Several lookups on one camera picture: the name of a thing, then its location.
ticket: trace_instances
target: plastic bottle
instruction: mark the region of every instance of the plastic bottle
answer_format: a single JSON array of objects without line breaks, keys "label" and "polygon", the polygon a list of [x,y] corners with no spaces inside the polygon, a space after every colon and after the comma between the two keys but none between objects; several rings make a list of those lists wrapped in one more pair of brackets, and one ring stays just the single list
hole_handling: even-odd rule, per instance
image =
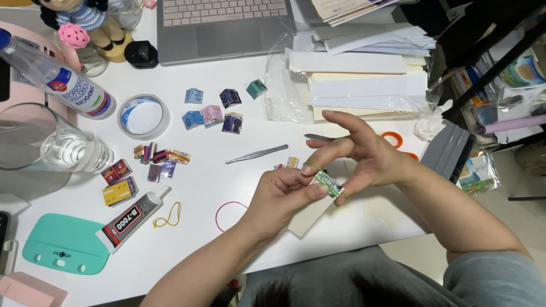
[{"label": "plastic bottle", "polygon": [[12,38],[1,28],[0,57],[36,86],[91,119],[105,119],[116,110],[116,100],[88,77]]},{"label": "plastic bottle", "polygon": [[106,245],[110,253],[115,253],[154,212],[163,205],[163,196],[170,191],[169,186],[161,190],[148,192],[136,201],[129,209],[95,232],[97,237]]}]

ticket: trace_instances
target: person's left hand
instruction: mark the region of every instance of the person's left hand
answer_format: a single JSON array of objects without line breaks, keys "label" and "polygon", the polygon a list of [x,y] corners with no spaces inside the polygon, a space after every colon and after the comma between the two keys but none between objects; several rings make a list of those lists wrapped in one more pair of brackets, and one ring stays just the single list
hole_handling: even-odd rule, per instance
[{"label": "person's left hand", "polygon": [[237,226],[244,228],[257,241],[273,241],[299,209],[328,194],[325,185],[308,185],[312,179],[303,176],[297,168],[265,172],[258,182],[248,210],[237,222]]}]

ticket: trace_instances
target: green rubber band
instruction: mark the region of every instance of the green rubber band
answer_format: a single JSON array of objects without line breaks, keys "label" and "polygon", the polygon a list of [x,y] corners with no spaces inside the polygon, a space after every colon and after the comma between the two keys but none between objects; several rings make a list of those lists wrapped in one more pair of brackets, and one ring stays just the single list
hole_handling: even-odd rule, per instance
[{"label": "green rubber band", "polygon": [[[310,165],[316,167],[318,170],[320,170],[324,174],[326,174],[326,172],[323,171],[322,168],[318,167],[318,165],[314,164],[311,161],[307,161],[304,164],[310,164]],[[315,179],[317,179],[318,182],[320,182],[321,184],[327,186],[328,189],[330,190],[330,193],[332,193],[336,198],[338,198],[340,196],[340,194],[333,187],[328,185],[328,182],[325,180],[325,178],[322,176],[322,174],[317,174],[317,175],[318,175],[318,177],[315,175]],[[347,193],[345,193],[345,189],[343,190],[343,194],[345,194],[346,199],[349,199],[349,195],[347,195]]]}]

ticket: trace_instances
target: lavender paper roll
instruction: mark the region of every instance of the lavender paper roll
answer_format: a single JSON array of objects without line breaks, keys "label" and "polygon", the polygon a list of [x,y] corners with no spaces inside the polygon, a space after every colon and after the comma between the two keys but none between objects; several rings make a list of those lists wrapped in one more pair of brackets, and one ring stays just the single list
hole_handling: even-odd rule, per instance
[{"label": "lavender paper roll", "polygon": [[517,120],[501,121],[483,126],[480,125],[476,127],[476,133],[478,133],[479,135],[486,135],[489,133],[538,126],[544,123],[546,123],[546,115],[529,116]]}]

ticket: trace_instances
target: laptop trackpad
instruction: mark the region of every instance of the laptop trackpad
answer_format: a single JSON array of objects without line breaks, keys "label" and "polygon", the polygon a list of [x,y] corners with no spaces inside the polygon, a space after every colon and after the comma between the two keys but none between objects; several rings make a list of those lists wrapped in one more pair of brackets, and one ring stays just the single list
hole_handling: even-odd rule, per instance
[{"label": "laptop trackpad", "polygon": [[256,20],[218,22],[197,26],[199,56],[240,54],[262,50]]}]

